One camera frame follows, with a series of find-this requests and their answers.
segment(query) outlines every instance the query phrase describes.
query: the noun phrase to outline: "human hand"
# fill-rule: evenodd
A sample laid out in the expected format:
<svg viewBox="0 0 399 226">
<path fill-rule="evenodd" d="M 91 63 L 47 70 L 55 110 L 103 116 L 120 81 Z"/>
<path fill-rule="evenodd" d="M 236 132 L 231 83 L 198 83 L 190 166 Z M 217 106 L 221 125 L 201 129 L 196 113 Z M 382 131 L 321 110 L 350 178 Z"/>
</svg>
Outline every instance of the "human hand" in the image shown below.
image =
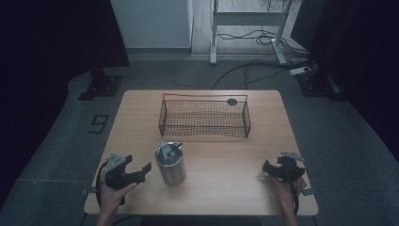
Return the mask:
<svg viewBox="0 0 399 226">
<path fill-rule="evenodd" d="M 276 177 L 269 176 L 270 180 L 273 182 L 274 188 L 276 190 L 276 194 L 279 197 L 279 202 L 281 203 L 281 207 L 291 209 L 294 208 L 295 201 L 293 198 L 293 191 L 290 187 L 290 184 L 283 183 Z M 303 177 L 300 177 L 294 182 L 294 187 L 296 188 L 296 195 L 299 195 L 302 190 L 306 187 L 306 182 L 304 181 Z"/>
<path fill-rule="evenodd" d="M 101 210 L 97 219 L 97 226 L 112 225 L 113 217 L 117 214 L 123 196 L 135 189 L 137 183 L 129 184 L 121 190 L 115 190 L 105 183 L 105 171 L 101 172 Z"/>
<path fill-rule="evenodd" d="M 298 225 L 294 213 L 294 196 L 290 184 L 283 183 L 276 177 L 269 176 L 270 180 L 273 182 L 276 194 L 279 197 L 279 203 L 281 204 L 284 225 Z M 306 187 L 306 182 L 303 177 L 300 177 L 294 181 L 294 186 L 296 189 L 296 195 L 299 195 L 302 190 Z"/>
</svg>

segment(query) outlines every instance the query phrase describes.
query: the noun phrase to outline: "robotic hand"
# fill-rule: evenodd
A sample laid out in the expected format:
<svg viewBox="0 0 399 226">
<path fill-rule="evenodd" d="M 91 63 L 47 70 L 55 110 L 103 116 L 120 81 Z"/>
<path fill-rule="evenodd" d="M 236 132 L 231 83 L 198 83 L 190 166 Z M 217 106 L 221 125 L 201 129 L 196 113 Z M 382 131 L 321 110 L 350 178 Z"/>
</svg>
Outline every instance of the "robotic hand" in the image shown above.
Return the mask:
<svg viewBox="0 0 399 226">
<path fill-rule="evenodd" d="M 133 161 L 133 157 L 128 155 L 123 158 L 115 153 L 112 153 L 108 160 L 106 160 L 99 168 L 96 179 L 96 196 L 97 202 L 101 206 L 101 192 L 100 192 L 100 178 L 103 168 L 105 168 L 105 183 L 107 186 L 116 190 L 120 190 L 131 183 L 145 182 L 146 174 L 152 169 L 151 163 L 147 164 L 142 170 L 126 173 L 126 165 Z M 125 199 L 120 202 L 120 205 L 125 203 Z"/>
</svg>

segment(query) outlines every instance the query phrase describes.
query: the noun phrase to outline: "metal cup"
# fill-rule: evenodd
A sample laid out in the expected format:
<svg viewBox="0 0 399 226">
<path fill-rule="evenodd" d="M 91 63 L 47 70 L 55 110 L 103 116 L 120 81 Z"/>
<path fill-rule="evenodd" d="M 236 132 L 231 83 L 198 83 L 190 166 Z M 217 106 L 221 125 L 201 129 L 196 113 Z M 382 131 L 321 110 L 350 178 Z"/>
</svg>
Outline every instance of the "metal cup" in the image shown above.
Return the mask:
<svg viewBox="0 0 399 226">
<path fill-rule="evenodd" d="M 176 186 L 184 181 L 183 150 L 177 143 L 162 143 L 155 151 L 155 159 L 167 185 Z"/>
</svg>

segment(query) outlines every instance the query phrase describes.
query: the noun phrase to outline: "black stand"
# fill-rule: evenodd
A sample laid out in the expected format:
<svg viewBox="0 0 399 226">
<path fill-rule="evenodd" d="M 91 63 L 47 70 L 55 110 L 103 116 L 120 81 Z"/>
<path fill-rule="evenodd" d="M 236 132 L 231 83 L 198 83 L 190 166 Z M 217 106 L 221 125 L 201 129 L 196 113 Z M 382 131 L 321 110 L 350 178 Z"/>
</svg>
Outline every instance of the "black stand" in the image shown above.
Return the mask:
<svg viewBox="0 0 399 226">
<path fill-rule="evenodd" d="M 102 68 L 90 70 L 93 80 L 86 92 L 82 92 L 79 101 L 92 101 L 94 97 L 115 97 L 123 76 L 106 76 Z"/>
</svg>

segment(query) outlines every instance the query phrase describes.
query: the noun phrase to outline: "wire basket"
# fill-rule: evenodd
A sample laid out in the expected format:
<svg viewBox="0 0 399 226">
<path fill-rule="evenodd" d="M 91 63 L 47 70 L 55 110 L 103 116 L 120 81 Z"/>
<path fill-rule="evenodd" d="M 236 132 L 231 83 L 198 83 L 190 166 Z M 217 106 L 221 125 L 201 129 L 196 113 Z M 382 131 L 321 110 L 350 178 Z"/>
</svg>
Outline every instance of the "wire basket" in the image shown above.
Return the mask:
<svg viewBox="0 0 399 226">
<path fill-rule="evenodd" d="M 161 136 L 248 137 L 250 126 L 246 95 L 163 94 Z"/>
</svg>

